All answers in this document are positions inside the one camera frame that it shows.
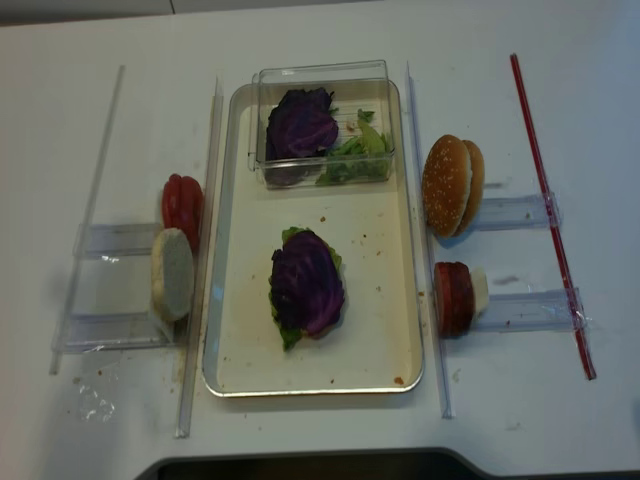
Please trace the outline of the green lettuce in container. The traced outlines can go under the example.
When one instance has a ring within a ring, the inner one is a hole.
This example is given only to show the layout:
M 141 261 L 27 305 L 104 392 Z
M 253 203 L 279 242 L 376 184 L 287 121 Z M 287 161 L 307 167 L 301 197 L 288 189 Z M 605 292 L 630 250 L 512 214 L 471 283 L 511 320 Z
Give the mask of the green lettuce in container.
M 331 158 L 315 184 L 319 186 L 385 181 L 391 170 L 392 137 L 372 126 L 375 112 L 359 109 L 359 134 L 350 137 L 326 155 Z

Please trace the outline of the red tomato slices left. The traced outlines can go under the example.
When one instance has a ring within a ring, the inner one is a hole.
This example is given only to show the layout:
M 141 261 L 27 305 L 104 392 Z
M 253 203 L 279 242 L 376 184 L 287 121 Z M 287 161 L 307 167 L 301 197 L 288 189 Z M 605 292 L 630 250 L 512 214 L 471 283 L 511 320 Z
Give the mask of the red tomato slices left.
M 202 188 L 194 178 L 174 173 L 166 181 L 161 200 L 164 228 L 181 230 L 193 253 L 197 252 L 200 244 L 203 203 Z

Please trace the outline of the red meat patty stack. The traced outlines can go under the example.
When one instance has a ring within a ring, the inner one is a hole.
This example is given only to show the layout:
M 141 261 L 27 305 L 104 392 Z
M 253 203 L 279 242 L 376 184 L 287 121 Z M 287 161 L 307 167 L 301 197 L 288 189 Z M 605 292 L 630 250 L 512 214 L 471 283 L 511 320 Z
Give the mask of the red meat patty stack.
M 440 336 L 453 338 L 466 334 L 474 316 L 474 294 L 468 267 L 461 262 L 437 262 L 434 281 Z

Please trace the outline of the white bread slice left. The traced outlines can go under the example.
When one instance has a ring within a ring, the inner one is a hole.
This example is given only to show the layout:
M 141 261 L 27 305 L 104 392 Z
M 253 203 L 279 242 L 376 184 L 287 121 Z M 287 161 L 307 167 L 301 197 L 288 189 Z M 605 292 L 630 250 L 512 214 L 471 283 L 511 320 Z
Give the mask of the white bread slice left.
M 177 228 L 162 230 L 151 249 L 151 303 L 163 321 L 173 323 L 189 313 L 194 279 L 186 235 Z

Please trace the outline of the white cheese piece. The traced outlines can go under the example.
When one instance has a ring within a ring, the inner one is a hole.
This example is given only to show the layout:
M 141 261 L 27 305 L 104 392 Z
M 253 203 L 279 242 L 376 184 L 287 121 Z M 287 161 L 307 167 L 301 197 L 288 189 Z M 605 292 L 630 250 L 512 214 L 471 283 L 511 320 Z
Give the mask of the white cheese piece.
M 473 319 L 477 319 L 489 305 L 487 276 L 482 267 L 470 271 L 470 279 L 474 300 Z

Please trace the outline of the clear plastic container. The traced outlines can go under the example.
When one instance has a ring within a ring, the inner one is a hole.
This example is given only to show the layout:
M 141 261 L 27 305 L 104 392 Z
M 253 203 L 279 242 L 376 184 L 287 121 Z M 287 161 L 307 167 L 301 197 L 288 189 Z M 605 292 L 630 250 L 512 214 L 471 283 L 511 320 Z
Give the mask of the clear plastic container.
M 265 163 L 266 128 L 269 115 L 290 89 L 312 90 L 323 87 L 333 93 L 331 111 L 339 133 L 334 145 L 323 156 L 308 158 L 311 165 L 318 165 L 316 173 L 304 177 L 292 186 L 278 188 L 270 186 L 265 179 L 265 171 L 270 167 L 300 166 L 301 159 L 280 160 L 269 165 Z M 257 73 L 251 84 L 251 133 L 248 151 L 248 166 L 269 189 L 318 186 L 315 182 L 331 161 L 327 153 L 350 137 L 358 135 L 357 111 L 375 112 L 372 126 L 379 132 L 392 137 L 391 175 L 395 154 L 394 125 L 391 112 L 391 87 L 385 61 L 371 60 L 328 65 L 284 67 L 263 69 Z

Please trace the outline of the purple cabbage leaf in container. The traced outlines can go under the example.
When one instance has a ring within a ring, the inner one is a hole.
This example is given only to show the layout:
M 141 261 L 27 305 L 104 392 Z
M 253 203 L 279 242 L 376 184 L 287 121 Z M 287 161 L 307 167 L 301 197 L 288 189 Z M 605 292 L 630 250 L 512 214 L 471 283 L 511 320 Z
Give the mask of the purple cabbage leaf in container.
M 318 171 L 319 166 L 311 165 L 308 158 L 323 156 L 339 133 L 331 111 L 332 96 L 323 87 L 290 89 L 272 110 L 266 128 L 265 163 L 290 159 L 301 159 L 302 163 L 268 168 L 265 179 L 270 186 L 292 186 Z

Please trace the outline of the metal baking tray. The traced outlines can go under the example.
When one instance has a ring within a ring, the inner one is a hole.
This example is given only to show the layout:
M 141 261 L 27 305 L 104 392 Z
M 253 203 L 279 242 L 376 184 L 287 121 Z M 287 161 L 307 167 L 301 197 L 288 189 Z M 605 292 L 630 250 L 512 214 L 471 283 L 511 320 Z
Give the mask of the metal baking tray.
M 202 359 L 219 397 L 400 393 L 423 371 L 409 203 L 397 151 L 381 183 L 270 190 L 248 166 L 252 89 L 229 105 L 208 322 Z M 285 350 L 268 300 L 282 232 L 306 227 L 341 256 L 339 324 Z

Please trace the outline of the sesame top bun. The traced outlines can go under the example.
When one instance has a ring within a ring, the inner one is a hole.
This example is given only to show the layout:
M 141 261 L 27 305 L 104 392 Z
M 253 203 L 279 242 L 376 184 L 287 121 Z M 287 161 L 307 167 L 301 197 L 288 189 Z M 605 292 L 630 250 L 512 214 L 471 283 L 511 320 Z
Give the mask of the sesame top bun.
M 458 229 L 471 192 L 470 153 L 462 140 L 443 135 L 431 147 L 422 173 L 427 225 L 441 237 Z

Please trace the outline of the clear upper right holder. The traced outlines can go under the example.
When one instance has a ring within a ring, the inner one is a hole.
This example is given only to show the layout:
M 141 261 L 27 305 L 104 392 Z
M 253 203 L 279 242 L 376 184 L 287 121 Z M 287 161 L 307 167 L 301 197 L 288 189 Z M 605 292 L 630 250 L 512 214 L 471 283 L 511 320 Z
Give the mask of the clear upper right holder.
M 471 226 L 478 231 L 560 228 L 562 215 L 555 195 L 485 198 Z

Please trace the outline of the clear holder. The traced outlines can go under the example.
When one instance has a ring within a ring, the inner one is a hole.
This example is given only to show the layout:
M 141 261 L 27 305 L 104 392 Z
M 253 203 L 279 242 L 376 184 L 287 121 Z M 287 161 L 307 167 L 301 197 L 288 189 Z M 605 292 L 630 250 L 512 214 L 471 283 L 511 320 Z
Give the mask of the clear holder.
M 174 346 L 179 337 L 166 330 L 148 312 L 124 314 L 69 314 L 53 338 L 52 349 L 61 353 L 147 349 Z
M 588 325 L 578 289 L 496 294 L 472 322 L 476 333 L 573 331 Z
M 149 255 L 161 230 L 157 223 L 81 224 L 73 255 L 80 259 Z
M 560 228 L 562 215 L 555 195 L 485 198 L 471 226 L 478 231 Z

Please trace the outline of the clear lower left holder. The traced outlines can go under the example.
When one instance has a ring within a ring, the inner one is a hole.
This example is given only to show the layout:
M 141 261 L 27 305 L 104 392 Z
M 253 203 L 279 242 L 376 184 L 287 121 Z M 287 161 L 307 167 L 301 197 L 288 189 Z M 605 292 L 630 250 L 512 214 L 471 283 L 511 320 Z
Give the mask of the clear lower left holder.
M 147 349 L 174 346 L 179 337 L 166 330 L 148 312 L 124 314 L 69 314 L 53 338 L 52 349 L 61 353 Z

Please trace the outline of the clear upper left holder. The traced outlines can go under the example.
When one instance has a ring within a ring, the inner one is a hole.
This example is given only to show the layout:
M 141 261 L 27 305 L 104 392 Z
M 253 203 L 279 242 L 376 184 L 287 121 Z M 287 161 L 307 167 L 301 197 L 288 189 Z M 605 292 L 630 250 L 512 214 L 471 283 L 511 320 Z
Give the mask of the clear upper left holder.
M 81 224 L 73 255 L 80 259 L 149 255 L 161 230 L 157 223 Z

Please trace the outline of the clear lower right holder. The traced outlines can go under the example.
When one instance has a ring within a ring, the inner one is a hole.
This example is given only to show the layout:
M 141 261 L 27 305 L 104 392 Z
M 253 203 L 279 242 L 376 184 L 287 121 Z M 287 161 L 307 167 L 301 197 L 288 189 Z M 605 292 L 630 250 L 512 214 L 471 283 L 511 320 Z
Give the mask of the clear lower right holder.
M 472 322 L 476 333 L 573 331 L 588 325 L 578 289 L 496 294 Z

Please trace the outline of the dark grey table edge panel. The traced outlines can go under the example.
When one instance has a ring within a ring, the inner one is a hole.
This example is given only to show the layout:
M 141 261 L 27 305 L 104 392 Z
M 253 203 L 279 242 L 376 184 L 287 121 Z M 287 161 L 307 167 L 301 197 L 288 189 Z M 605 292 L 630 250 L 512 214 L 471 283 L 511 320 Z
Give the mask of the dark grey table edge panel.
M 494 479 L 446 450 L 362 450 L 325 453 L 173 457 L 138 479 Z

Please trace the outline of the red plastic strip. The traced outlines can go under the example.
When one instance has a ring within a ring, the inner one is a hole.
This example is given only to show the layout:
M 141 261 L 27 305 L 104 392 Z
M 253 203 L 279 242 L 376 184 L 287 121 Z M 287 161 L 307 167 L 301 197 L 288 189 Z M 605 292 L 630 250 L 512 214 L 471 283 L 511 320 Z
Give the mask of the red plastic strip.
M 535 125 L 530 109 L 529 100 L 525 88 L 524 78 L 520 67 L 520 62 L 516 53 L 510 55 L 510 65 L 514 77 L 519 103 L 523 115 L 523 120 L 529 140 L 531 154 L 536 170 L 536 175 L 545 205 L 546 215 L 549 222 L 549 229 L 554 245 L 557 263 L 560 271 L 561 280 L 565 293 L 567 295 L 567 304 L 569 313 L 571 314 L 574 340 L 576 342 L 579 353 L 580 362 L 588 381 L 597 378 L 597 373 L 591 357 L 587 333 L 586 318 L 584 315 L 583 304 L 578 289 L 574 286 L 566 251 L 561 235 L 561 222 L 554 194 L 550 188 L 547 178 L 545 166 L 543 163 L 541 150 L 535 130 Z

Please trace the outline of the clear rail right of tray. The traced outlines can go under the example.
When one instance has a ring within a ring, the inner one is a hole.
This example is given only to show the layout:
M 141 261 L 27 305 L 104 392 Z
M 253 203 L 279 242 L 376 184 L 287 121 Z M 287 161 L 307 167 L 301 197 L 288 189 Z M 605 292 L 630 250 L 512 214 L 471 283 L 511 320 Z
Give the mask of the clear rail right of tray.
M 455 410 L 452 404 L 449 375 L 447 371 L 446 345 L 440 338 L 438 331 L 437 298 L 433 289 L 434 256 L 432 237 L 426 226 L 426 214 L 422 200 L 421 178 L 423 169 L 423 155 L 421 150 L 419 118 L 417 111 L 414 80 L 411 76 L 409 63 L 406 63 L 405 88 L 407 98 L 407 112 L 409 115 L 410 140 L 412 147 L 412 166 L 415 168 L 416 183 L 416 210 L 418 218 L 418 230 L 423 249 L 423 264 L 426 279 L 427 311 L 429 314 L 428 325 L 434 355 L 434 368 L 436 372 L 437 392 L 441 417 L 446 420 L 455 418 Z

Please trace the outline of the clear rail of tray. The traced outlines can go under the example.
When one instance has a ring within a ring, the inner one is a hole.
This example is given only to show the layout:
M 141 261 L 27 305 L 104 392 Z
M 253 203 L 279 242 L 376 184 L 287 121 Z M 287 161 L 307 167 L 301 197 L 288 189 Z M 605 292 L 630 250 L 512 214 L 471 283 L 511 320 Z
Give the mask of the clear rail of tray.
M 455 410 L 452 404 L 449 375 L 447 371 L 446 345 L 440 338 L 438 331 L 437 298 L 433 289 L 434 256 L 432 237 L 426 226 L 426 214 L 422 200 L 421 178 L 423 169 L 423 155 L 421 150 L 419 118 L 417 111 L 414 80 L 411 76 L 409 63 L 406 63 L 405 88 L 407 98 L 407 112 L 409 115 L 410 140 L 412 147 L 412 166 L 415 168 L 416 183 L 416 210 L 418 218 L 418 230 L 423 249 L 423 264 L 426 279 L 427 311 L 429 314 L 428 325 L 434 355 L 434 368 L 436 372 L 437 392 L 441 417 L 446 420 L 455 418 Z
M 214 201 L 216 198 L 216 176 L 223 107 L 223 83 L 220 77 L 217 76 L 211 104 L 208 156 L 204 181 L 204 203 L 199 228 L 200 247 L 195 260 L 194 295 L 188 325 L 188 339 L 184 350 L 182 386 L 174 433 L 176 439 L 188 438 L 191 431 L 193 398 L 198 373 L 199 338 L 203 317 L 205 316 L 204 303 L 206 296 L 207 265 L 211 243 Z

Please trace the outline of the clear rail left of tray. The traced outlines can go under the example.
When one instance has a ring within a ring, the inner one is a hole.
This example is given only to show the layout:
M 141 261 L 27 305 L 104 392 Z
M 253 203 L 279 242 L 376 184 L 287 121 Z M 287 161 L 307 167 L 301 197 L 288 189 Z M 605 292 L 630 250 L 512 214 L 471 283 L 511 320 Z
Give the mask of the clear rail left of tray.
M 191 431 L 193 398 L 198 373 L 199 338 L 203 317 L 205 316 L 204 303 L 206 296 L 207 265 L 211 243 L 214 201 L 216 198 L 216 176 L 223 107 L 223 83 L 220 77 L 217 76 L 211 104 L 208 156 L 204 181 L 204 203 L 199 228 L 200 247 L 195 260 L 194 295 L 188 325 L 188 339 L 184 350 L 182 386 L 174 433 L 176 439 L 188 438 Z

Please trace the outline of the clear far left rail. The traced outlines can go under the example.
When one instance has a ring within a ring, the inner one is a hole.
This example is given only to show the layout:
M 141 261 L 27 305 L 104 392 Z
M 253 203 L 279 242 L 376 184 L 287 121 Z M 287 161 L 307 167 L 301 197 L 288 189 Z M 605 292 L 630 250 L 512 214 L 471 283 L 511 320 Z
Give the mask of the clear far left rail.
M 71 276 L 68 283 L 62 313 L 56 325 L 52 342 L 52 356 L 49 366 L 49 374 L 51 376 L 56 376 L 59 373 L 62 356 L 65 354 L 66 338 L 68 335 L 71 322 L 71 314 L 73 312 L 76 294 L 78 291 L 81 273 L 81 262 L 84 260 L 86 254 L 87 232 L 90 230 L 91 220 L 93 219 L 93 215 L 95 212 L 97 197 L 99 194 L 101 179 L 108 155 L 108 149 L 118 108 L 120 92 L 125 75 L 126 66 L 122 64 L 118 67 L 117 70 L 115 85 L 112 91 L 107 118 L 105 120 L 96 166 L 91 180 L 89 197 L 84 209 L 82 221 L 79 225 L 79 233 L 76 235 L 76 243 L 73 250 L 73 265 Z

